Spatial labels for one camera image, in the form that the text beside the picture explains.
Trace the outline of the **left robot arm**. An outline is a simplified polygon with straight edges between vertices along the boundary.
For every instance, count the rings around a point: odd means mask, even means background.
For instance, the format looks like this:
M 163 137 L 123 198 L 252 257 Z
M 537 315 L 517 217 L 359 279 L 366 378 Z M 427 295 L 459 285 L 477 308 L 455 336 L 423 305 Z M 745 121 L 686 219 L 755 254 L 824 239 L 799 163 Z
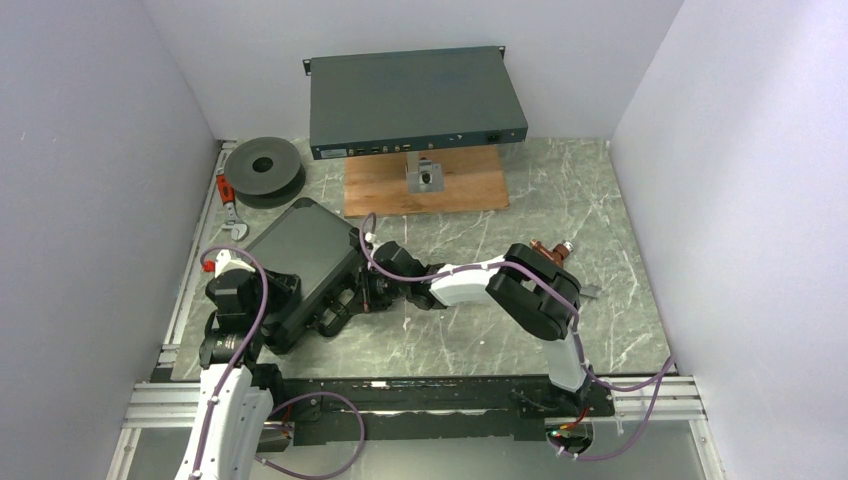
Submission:
M 207 283 L 215 310 L 204 326 L 197 412 L 177 479 L 249 477 L 265 421 L 288 402 L 279 368 L 258 361 L 264 340 L 254 324 L 297 308 L 300 285 L 296 275 L 242 268 Z

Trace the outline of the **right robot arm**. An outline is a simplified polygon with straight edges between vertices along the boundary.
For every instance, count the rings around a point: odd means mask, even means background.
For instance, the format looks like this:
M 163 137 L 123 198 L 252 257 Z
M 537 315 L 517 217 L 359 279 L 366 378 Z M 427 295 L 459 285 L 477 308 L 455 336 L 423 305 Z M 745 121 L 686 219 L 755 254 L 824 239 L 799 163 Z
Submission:
M 365 304 L 403 297 L 421 310 L 465 303 L 493 303 L 542 343 L 557 411 L 574 415 L 590 399 L 585 355 L 578 345 L 581 284 L 570 273 L 524 244 L 479 263 L 425 266 L 398 243 L 360 241 L 369 288 Z

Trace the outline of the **black poker set case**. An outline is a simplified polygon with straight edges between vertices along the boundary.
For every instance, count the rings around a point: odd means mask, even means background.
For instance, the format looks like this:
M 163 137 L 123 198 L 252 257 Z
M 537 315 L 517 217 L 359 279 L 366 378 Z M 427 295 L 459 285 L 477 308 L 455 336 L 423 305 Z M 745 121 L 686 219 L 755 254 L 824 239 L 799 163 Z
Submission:
M 264 269 L 300 279 L 298 305 L 268 313 L 263 321 L 264 343 L 272 353 L 289 353 L 309 331 L 332 338 L 361 312 L 353 300 L 341 300 L 344 291 L 359 288 L 364 265 L 359 230 L 315 200 L 294 201 L 248 251 Z

